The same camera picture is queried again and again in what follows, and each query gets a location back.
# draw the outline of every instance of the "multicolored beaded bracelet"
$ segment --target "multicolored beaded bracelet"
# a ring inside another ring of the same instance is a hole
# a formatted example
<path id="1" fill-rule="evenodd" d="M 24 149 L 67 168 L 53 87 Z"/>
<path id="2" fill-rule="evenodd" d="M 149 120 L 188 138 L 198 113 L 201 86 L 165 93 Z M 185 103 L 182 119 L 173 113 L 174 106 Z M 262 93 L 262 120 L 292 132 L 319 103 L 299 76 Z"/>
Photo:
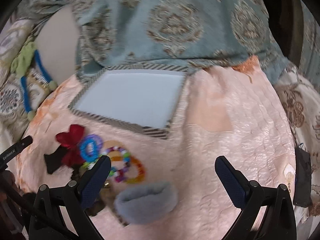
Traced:
<path id="1" fill-rule="evenodd" d="M 109 154 L 113 151 L 119 151 L 121 152 L 121 156 L 113 156 L 111 157 L 111 162 L 124 162 L 124 167 L 122 169 L 117 169 L 116 167 L 111 167 L 111 171 L 109 173 L 109 177 L 112 177 L 116 175 L 115 181 L 116 182 L 126 182 L 128 184 L 135 184 L 142 182 L 145 178 L 145 169 L 141 162 L 132 156 L 126 149 L 121 147 L 110 147 L 106 149 L 106 153 Z M 129 167 L 131 166 L 131 163 L 134 164 L 138 168 L 138 176 L 135 178 L 127 178 L 124 174 L 129 170 Z"/>
<path id="2" fill-rule="evenodd" d="M 99 152 L 102 148 L 103 141 L 100 136 L 90 134 L 83 138 L 80 143 L 80 155 L 88 163 L 95 162 L 99 158 Z"/>

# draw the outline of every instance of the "black cable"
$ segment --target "black cable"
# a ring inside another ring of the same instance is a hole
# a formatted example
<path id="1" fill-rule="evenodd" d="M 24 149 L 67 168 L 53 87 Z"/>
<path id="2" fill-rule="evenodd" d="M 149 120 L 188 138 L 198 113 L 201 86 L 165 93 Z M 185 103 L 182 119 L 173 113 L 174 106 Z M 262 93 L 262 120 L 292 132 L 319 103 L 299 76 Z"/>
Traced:
<path id="1" fill-rule="evenodd" d="M 41 213 L 39 210 L 35 209 L 30 203 L 25 201 L 18 192 L 16 192 L 4 179 L 2 175 L 0 175 L 0 188 L 10 197 L 17 205 L 21 208 L 25 209 L 32 216 L 36 217 L 39 221 L 45 223 L 49 227 L 58 231 L 62 235 L 70 238 L 71 240 L 80 240 L 79 236 L 68 230 L 67 228 L 59 225 L 54 220 L 47 217 L 45 214 Z"/>

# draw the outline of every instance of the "blue gripper pad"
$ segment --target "blue gripper pad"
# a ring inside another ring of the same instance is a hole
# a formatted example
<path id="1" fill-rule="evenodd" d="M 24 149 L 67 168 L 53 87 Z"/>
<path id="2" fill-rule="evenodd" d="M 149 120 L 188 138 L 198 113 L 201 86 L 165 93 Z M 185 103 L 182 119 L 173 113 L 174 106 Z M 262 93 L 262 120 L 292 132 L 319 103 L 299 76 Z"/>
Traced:
<path id="1" fill-rule="evenodd" d="M 77 188 L 80 195 L 80 205 L 83 210 L 92 207 L 110 170 L 110 158 L 108 156 L 101 156 L 92 169 L 83 174 Z"/>
<path id="2" fill-rule="evenodd" d="M 247 193 L 244 187 L 241 185 L 243 181 L 239 181 L 239 171 L 235 170 L 235 168 L 228 162 L 228 160 L 224 156 L 219 156 L 215 163 L 214 169 L 222 182 L 226 192 L 228 193 L 233 205 L 236 208 L 243 209 L 246 206 L 246 197 Z"/>

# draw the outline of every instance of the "pink blanket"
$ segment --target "pink blanket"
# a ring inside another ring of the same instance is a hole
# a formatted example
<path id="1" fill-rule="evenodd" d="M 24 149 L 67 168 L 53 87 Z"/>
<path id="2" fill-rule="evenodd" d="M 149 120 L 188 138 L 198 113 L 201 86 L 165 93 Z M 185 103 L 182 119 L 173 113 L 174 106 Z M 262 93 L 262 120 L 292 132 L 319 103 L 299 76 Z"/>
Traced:
<path id="1" fill-rule="evenodd" d="M 86 127 L 104 140 L 118 140 L 145 165 L 146 182 L 171 181 L 179 190 L 177 207 L 161 220 L 123 228 L 108 209 L 92 218 L 105 239 L 221 239 L 240 210 L 236 209 L 214 171 L 225 155 L 231 164 L 262 186 L 286 184 L 293 196 L 295 157 L 287 117 L 279 98 L 252 62 L 250 75 L 215 66 L 188 78 L 169 139 L 161 140 L 72 115 L 67 105 L 80 91 L 72 76 L 38 109 L 27 135 L 34 143 L 17 158 L 17 182 L 24 191 L 41 184 L 67 184 L 71 169 L 46 173 L 43 154 L 58 147 L 55 134 L 70 124 Z M 116 190 L 127 187 L 117 183 Z"/>

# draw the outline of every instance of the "gray fluffy scrunchie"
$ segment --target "gray fluffy scrunchie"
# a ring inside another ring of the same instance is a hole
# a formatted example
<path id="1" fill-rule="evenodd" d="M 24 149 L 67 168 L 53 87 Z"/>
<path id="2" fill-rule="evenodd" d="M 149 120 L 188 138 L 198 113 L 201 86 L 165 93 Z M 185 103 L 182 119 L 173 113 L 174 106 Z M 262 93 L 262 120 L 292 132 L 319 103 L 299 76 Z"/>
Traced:
<path id="1" fill-rule="evenodd" d="M 115 208 L 128 223 L 147 224 L 169 213 L 178 203 L 178 192 L 170 182 L 128 188 L 117 195 Z"/>

